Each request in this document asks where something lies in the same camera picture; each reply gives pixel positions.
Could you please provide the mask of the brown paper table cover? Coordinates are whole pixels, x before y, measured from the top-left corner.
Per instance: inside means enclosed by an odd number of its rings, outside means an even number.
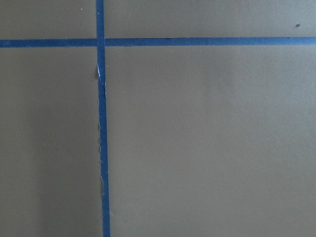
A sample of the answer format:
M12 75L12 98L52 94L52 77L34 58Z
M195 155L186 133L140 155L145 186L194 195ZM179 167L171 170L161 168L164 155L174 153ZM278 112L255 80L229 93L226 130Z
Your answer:
M3 0L3 237L313 237L313 0Z

